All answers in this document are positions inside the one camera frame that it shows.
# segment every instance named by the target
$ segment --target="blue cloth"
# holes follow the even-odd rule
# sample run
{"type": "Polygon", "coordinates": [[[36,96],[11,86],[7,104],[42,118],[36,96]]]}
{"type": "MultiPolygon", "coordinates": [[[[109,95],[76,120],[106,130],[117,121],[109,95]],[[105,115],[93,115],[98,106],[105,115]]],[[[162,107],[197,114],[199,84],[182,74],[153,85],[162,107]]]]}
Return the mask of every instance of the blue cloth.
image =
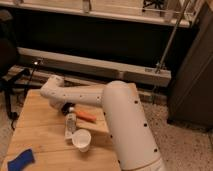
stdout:
{"type": "Polygon", "coordinates": [[[14,160],[7,163],[8,171],[22,171],[26,165],[34,162],[35,159],[32,150],[25,150],[14,160]]]}

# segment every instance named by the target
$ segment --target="speckled floor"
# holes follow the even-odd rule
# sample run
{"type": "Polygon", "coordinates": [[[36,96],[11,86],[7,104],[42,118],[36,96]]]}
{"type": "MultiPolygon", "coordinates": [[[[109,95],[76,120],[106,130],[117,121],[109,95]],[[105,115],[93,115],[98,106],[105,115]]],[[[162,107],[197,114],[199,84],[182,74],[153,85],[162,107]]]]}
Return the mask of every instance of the speckled floor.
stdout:
{"type": "MultiPolygon", "coordinates": [[[[12,98],[14,110],[21,111],[15,96],[12,98]]],[[[211,134],[202,128],[184,123],[168,125],[166,106],[143,103],[143,107],[160,148],[168,171],[212,171],[213,148],[211,134]]],[[[11,121],[6,117],[3,94],[0,94],[0,165],[6,154],[12,136],[11,121]]]]}

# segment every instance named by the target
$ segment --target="wooden table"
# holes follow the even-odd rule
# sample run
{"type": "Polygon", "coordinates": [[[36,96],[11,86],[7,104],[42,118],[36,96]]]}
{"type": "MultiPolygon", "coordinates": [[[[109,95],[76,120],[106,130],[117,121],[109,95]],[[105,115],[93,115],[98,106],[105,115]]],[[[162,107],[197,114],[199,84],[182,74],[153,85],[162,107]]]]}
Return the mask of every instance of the wooden table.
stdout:
{"type": "Polygon", "coordinates": [[[25,100],[1,171],[7,162],[31,148],[35,163],[24,171],[117,171],[120,170],[102,109],[77,105],[97,117],[97,123],[78,119],[77,126],[89,129],[91,148],[81,153],[64,140],[65,117],[49,106],[38,90],[30,90],[25,100]]]}

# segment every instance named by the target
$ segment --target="paper cup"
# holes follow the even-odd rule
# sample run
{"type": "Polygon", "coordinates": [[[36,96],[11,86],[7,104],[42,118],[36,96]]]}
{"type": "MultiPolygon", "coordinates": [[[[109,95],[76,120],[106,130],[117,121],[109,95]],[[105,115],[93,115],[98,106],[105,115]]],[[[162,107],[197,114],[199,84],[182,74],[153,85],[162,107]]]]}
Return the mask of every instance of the paper cup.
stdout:
{"type": "Polygon", "coordinates": [[[72,143],[81,152],[87,152],[90,147],[91,134],[85,129],[77,130],[72,137],[72,143]]]}

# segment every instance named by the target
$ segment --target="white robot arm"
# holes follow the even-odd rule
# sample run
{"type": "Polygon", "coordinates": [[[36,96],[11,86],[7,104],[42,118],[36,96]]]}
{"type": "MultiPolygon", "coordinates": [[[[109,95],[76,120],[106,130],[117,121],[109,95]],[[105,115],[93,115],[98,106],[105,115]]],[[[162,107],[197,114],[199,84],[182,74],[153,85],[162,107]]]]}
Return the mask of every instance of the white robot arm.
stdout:
{"type": "Polygon", "coordinates": [[[92,89],[63,87],[63,83],[62,77],[52,75],[40,93],[58,108],[68,102],[102,107],[121,170],[166,170],[140,99],[126,83],[113,81],[104,88],[92,89]]]}

